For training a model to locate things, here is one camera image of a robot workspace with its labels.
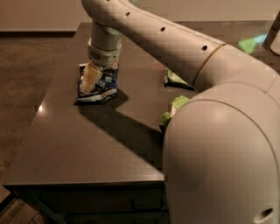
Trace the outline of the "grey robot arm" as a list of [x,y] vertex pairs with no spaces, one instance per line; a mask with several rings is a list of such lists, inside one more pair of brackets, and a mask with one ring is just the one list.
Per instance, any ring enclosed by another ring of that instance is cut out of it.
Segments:
[[81,1],[198,92],[164,136],[171,224],[279,224],[278,73],[129,0]]

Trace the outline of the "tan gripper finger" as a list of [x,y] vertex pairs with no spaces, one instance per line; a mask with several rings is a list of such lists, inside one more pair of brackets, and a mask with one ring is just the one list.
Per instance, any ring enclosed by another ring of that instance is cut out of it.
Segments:
[[101,77],[102,71],[95,63],[86,64],[81,78],[80,91],[84,95],[88,95]]

